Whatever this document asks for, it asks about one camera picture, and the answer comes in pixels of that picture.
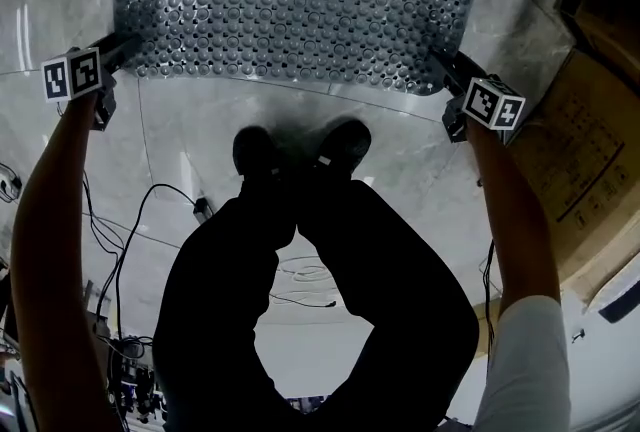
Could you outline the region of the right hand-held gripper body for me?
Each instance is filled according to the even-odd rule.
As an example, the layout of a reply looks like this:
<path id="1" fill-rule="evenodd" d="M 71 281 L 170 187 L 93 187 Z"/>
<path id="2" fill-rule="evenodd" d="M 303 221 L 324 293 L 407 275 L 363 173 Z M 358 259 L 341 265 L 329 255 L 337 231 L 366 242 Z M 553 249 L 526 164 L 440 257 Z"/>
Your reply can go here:
<path id="1" fill-rule="evenodd" d="M 500 80 L 472 78 L 466 91 L 447 102 L 442 123 L 452 143 L 467 140 L 467 118 L 492 131 L 511 132 L 525 104 L 525 97 Z"/>

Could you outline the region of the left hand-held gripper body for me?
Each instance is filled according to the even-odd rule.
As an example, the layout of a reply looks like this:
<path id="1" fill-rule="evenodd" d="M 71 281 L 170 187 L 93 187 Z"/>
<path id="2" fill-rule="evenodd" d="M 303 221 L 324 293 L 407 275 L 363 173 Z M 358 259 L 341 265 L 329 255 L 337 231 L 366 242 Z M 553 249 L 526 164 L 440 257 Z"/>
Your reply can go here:
<path id="1" fill-rule="evenodd" d="M 96 93 L 92 129 L 104 131 L 116 110 L 113 74 L 125 63 L 124 39 L 100 39 L 41 64 L 47 103 L 65 103 Z"/>

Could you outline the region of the person's left forearm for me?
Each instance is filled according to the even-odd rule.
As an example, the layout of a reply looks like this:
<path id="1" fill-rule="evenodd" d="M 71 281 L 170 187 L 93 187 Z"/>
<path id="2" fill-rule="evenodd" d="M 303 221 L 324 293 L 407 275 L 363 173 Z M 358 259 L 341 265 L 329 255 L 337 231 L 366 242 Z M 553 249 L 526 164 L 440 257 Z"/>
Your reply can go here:
<path id="1" fill-rule="evenodd" d="M 40 432 L 121 432 L 82 299 L 82 192 L 96 94 L 69 102 L 22 193 L 10 276 Z"/>

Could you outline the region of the person's right forearm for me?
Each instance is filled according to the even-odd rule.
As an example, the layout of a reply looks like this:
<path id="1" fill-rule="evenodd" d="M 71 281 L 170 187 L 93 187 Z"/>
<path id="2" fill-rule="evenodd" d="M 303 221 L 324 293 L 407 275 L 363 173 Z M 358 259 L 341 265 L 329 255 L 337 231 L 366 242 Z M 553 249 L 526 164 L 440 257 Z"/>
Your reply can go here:
<path id="1" fill-rule="evenodd" d="M 503 284 L 501 310 L 531 296 L 561 301 L 542 207 L 496 132 L 467 121 Z"/>

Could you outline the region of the large open cardboard box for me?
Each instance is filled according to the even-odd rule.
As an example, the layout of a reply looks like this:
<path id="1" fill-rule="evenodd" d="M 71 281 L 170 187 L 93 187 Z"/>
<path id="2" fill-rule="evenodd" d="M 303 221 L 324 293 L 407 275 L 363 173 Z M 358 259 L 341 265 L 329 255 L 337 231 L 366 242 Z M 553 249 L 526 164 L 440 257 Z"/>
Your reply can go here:
<path id="1" fill-rule="evenodd" d="M 510 149 L 588 308 L 640 277 L 640 0 L 558 0 L 576 44 Z"/>

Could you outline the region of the person's right black shoe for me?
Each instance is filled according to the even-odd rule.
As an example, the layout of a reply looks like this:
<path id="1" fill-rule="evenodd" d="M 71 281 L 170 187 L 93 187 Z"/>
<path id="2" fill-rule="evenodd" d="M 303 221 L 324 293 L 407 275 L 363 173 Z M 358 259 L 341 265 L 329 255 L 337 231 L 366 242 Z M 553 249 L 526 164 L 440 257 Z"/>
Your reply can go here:
<path id="1" fill-rule="evenodd" d="M 372 143 L 369 128 L 358 119 L 350 119 L 333 128 L 323 139 L 313 167 L 334 177 L 350 179 L 367 155 Z"/>

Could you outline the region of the person's black shoe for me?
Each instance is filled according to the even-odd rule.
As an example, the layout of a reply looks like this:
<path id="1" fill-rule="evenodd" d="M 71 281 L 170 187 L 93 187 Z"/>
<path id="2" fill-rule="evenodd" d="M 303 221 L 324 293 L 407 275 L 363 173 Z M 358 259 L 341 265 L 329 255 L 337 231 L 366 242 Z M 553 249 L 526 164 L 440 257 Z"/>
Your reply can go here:
<path id="1" fill-rule="evenodd" d="M 269 132 L 260 126 L 247 126 L 235 136 L 232 146 L 235 168 L 243 178 L 262 178 L 278 174 L 278 150 Z"/>
<path id="2" fill-rule="evenodd" d="M 350 119 L 333 128 L 323 139 L 313 167 L 334 177 L 350 179 L 367 155 L 372 143 L 369 128 L 358 119 Z"/>

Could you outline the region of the person's left black shoe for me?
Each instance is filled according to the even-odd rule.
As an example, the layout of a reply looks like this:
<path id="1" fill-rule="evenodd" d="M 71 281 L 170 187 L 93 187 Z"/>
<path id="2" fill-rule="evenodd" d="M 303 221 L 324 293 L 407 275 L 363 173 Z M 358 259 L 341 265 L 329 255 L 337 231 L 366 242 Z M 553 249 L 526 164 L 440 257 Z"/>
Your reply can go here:
<path id="1" fill-rule="evenodd" d="M 247 126 L 235 136 L 232 146 L 235 168 L 243 178 L 262 178 L 278 174 L 278 150 L 269 132 L 260 126 Z"/>

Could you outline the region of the black power adapter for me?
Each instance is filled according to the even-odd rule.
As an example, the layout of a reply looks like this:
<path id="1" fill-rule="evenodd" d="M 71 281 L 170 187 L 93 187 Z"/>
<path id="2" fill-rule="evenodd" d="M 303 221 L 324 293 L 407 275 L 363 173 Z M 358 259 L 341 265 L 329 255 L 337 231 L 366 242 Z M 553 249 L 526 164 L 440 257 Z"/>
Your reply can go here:
<path id="1" fill-rule="evenodd" d="M 213 214 L 214 212 L 206 197 L 202 196 L 195 200 L 193 205 L 193 216 L 200 225 L 207 222 Z"/>

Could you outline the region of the person's black trousers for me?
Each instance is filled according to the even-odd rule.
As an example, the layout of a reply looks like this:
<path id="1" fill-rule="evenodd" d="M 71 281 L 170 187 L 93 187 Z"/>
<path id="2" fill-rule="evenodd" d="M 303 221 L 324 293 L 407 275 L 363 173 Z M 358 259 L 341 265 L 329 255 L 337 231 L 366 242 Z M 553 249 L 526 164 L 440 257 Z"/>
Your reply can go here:
<path id="1" fill-rule="evenodd" d="M 277 252 L 300 233 L 348 311 L 373 329 L 349 377 L 314 412 L 276 390 L 254 346 Z M 471 304 L 446 264 L 372 188 L 309 180 L 290 197 L 245 185 L 185 241 L 153 339 L 166 432 L 377 432 L 434 429 L 479 339 Z"/>

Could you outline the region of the person's white shirt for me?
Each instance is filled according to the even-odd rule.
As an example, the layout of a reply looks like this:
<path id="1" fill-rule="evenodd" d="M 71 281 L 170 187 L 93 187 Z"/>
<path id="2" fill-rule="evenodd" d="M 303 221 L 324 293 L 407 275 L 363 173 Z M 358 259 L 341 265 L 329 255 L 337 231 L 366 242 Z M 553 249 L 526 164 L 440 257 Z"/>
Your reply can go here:
<path id="1" fill-rule="evenodd" d="M 473 432 L 568 432 L 569 390 L 561 305 L 521 299 L 499 319 Z"/>

